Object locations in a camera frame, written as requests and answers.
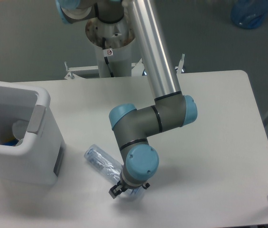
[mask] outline concrete floor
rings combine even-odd
[[[185,53],[189,73],[246,71],[263,115],[268,110],[268,16],[258,29],[240,29],[230,21],[233,2],[156,0],[156,5],[173,64]],[[0,1],[0,81],[63,79],[64,61],[69,67],[95,65],[84,28],[84,22],[64,25],[54,0]],[[134,48],[133,61],[139,59]]]

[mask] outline blue object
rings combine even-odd
[[[185,112],[185,121],[182,126],[191,124],[197,119],[197,116],[198,116],[198,110],[194,102],[194,99],[188,95],[184,97],[185,97],[185,103],[186,103],[186,112]]]
[[[61,19],[62,19],[62,22],[63,22],[64,24],[70,24],[70,23],[66,20],[64,14],[63,14],[63,12],[62,12],[62,9],[61,9],[61,7],[60,7],[60,4],[59,4],[58,0],[56,0],[56,6],[57,6],[58,13],[59,13],[59,15],[60,15],[60,17],[61,17]]]
[[[268,13],[268,0],[238,0],[232,8],[231,20],[244,29],[258,28]]]
[[[122,117],[133,110],[137,110],[133,104],[122,104],[111,110],[109,115],[111,128],[113,129],[116,123],[122,119]]]
[[[60,6],[67,10],[74,10],[79,5],[81,0],[58,0]]]
[[[13,140],[11,140],[9,142],[4,143],[3,145],[4,146],[15,146],[15,145],[17,145],[18,142],[19,142],[18,139],[13,139]]]
[[[154,148],[141,144],[129,151],[125,164],[133,178],[139,181],[146,181],[157,171],[159,156]]]

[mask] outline white plastic container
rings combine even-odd
[[[0,82],[0,177],[29,183],[54,184],[65,143],[49,108],[50,96],[41,87]],[[16,121],[29,122],[23,142],[14,138]]]

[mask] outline light blue joint cap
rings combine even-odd
[[[147,181],[157,171],[159,156],[157,151],[149,145],[134,146],[126,157],[126,168],[129,174],[139,180]]]
[[[80,5],[81,0],[58,0],[58,2],[63,9],[74,10]]]
[[[56,0],[56,6],[57,6],[58,13],[59,13],[59,15],[60,15],[60,17],[61,17],[61,19],[62,19],[62,22],[63,22],[64,24],[70,24],[70,23],[66,20],[66,18],[64,17],[64,14],[63,14],[63,12],[62,12],[62,9],[61,9],[61,7],[60,7],[60,4],[59,4],[58,0]]]
[[[122,104],[111,110],[109,115],[111,128],[113,129],[116,123],[122,119],[122,117],[133,110],[137,110],[133,104]]]
[[[198,116],[198,110],[194,102],[194,99],[188,95],[185,95],[184,97],[186,102],[186,113],[185,113],[185,121],[182,126],[191,124],[197,119]]]

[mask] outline clear plastic bottle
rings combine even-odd
[[[108,153],[99,148],[97,145],[92,145],[85,153],[84,157],[87,161],[113,185],[120,181],[120,173],[122,165],[117,160],[113,159]],[[127,195],[138,195],[142,192],[142,188],[127,190]]]

